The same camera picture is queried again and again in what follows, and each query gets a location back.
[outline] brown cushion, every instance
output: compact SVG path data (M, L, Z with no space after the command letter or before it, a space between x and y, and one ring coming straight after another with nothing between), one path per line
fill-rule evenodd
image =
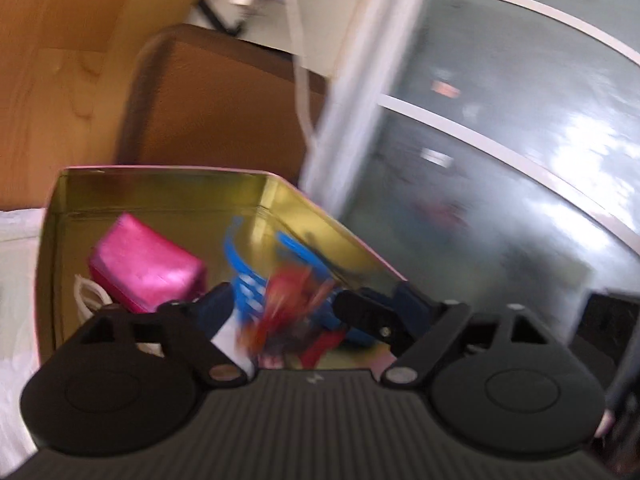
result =
M324 79L311 73L310 87L316 120ZM145 45L119 164L265 170L295 182L304 155L289 60L192 25L165 29Z

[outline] screw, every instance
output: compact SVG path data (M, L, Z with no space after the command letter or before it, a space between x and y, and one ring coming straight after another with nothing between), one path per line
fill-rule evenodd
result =
M214 381L234 381L242 375L235 365L215 365L209 370L209 377Z
M413 383L418 378L418 372L408 366L399 366L397 368L389 368L385 372L387 381L395 384Z

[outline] white cloth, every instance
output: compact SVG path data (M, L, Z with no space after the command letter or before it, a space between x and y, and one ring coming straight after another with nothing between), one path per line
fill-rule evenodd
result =
M33 281L43 212L0 212L0 477L35 452L19 402L38 367Z

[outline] pink pouch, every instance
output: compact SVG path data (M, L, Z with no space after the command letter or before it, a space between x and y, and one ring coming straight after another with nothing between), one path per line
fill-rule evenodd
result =
M154 312L171 300L192 301L206 290L203 261L123 213L94 247L89 272L127 310Z

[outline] wooden floor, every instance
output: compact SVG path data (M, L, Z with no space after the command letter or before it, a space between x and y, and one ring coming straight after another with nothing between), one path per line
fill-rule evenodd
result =
M65 166L109 164L145 40L193 0L0 0L0 209Z

